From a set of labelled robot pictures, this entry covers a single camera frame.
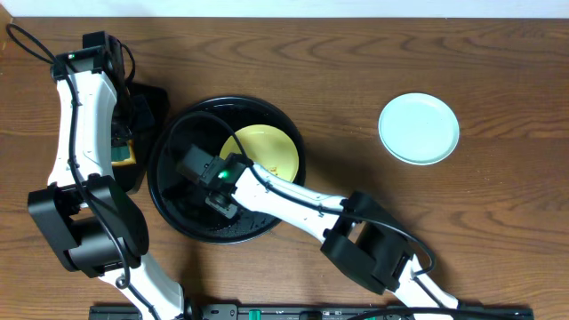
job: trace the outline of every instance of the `wooden table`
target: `wooden table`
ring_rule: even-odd
[[[16,19],[56,53],[97,30],[127,43],[136,80],[164,87],[173,116],[213,96],[279,106],[307,148],[307,186],[373,194],[440,261],[452,295],[569,316],[569,22],[563,20]],[[8,43],[0,59],[0,317],[85,319],[126,302],[63,269],[28,216],[57,149],[60,103],[49,68]],[[447,102],[453,154],[404,164],[381,145],[383,106],[405,92]],[[132,196],[150,249],[200,302],[384,304],[343,276],[318,242],[281,223],[238,245],[171,228],[146,183]]]

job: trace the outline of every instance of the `small plate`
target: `small plate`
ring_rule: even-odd
[[[294,180],[299,170],[299,153],[286,133],[270,125],[254,124],[240,129],[235,135],[251,160],[280,179]],[[230,153],[241,154],[233,137],[221,147],[220,157],[225,159]]]
[[[407,93],[381,111],[381,142],[408,164],[435,164],[448,157],[459,142],[456,115],[440,99],[425,93]]]

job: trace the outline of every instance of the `black mount bracket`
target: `black mount bracket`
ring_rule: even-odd
[[[115,232],[131,268],[140,265],[148,252],[148,228],[134,202],[109,176],[91,176],[84,187],[109,227]],[[89,277],[121,268],[115,246],[94,216],[73,220],[83,199],[76,186],[30,192],[28,210],[61,264],[68,271],[83,271]]]
[[[342,202],[345,212],[360,217],[388,222],[402,230],[401,226],[385,209],[370,196],[355,192]],[[325,234],[320,251],[345,276],[365,289],[383,294],[399,287],[399,277],[405,263],[414,255],[407,240],[395,231],[367,223],[355,243],[349,234],[359,220],[340,217],[335,226]]]

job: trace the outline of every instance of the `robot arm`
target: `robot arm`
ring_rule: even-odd
[[[343,196],[328,196],[318,194],[307,188],[281,180],[277,176],[265,170],[259,164],[247,168],[236,182],[235,192],[231,195],[234,201],[244,208],[253,212],[264,212],[286,221],[295,227],[301,228],[318,239],[321,243],[326,242],[326,230],[334,230],[339,220],[338,215],[321,213],[319,210],[310,209],[304,205],[284,199],[267,189],[253,176],[251,170],[255,170],[265,181],[274,188],[292,196],[302,202],[308,202],[314,206],[341,212],[344,210],[342,202],[348,200]],[[417,256],[406,258],[405,265],[398,275],[398,287],[391,289],[393,294],[407,307],[432,307],[432,308],[458,308],[459,301],[453,296],[443,292],[428,275],[415,277],[414,273],[422,270]],[[352,277],[350,270],[344,269],[344,274]],[[415,316],[418,320],[442,319],[445,316],[420,315]]]
[[[148,253],[146,221],[125,193],[141,178],[144,165],[113,167],[111,158],[113,148],[127,148],[129,152],[139,151],[131,158],[144,161],[151,145],[148,140],[167,111],[167,101],[159,106],[161,110],[153,112],[147,100],[156,101],[156,95],[148,94],[157,88],[134,84],[127,89],[121,44],[113,36],[104,32],[84,35],[83,43],[83,50],[57,57],[68,66],[78,97],[75,157],[79,179],[123,247],[131,281],[121,292],[140,310],[143,319],[174,319],[184,313],[183,290]],[[116,247],[95,217],[73,219],[86,205],[69,170],[72,95],[64,76],[57,68],[52,69],[61,102],[55,165],[48,187],[29,194],[28,210],[68,271],[80,270],[117,287],[124,267]],[[137,89],[146,96],[131,99],[131,92]],[[117,174],[123,185],[115,181]]]
[[[398,226],[369,196],[319,194],[281,180],[259,164],[249,166],[247,161],[240,155],[222,160],[193,146],[177,164],[177,170],[207,190],[209,195],[204,202],[228,218],[236,214],[239,206],[273,215],[305,230],[322,243],[321,252],[344,275],[372,292],[391,291],[408,307],[459,307],[459,301],[443,292],[428,275],[415,275],[422,270],[419,260],[407,240],[395,231],[368,223],[355,244],[349,240],[352,228],[360,220],[345,218],[342,212]],[[451,319],[432,315],[416,318]]]

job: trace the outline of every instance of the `green connector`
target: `green connector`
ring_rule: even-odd
[[[121,162],[131,157],[131,150],[128,146],[121,147],[111,147],[110,149],[110,161]]]
[[[249,320],[260,320],[260,310],[250,310]]]

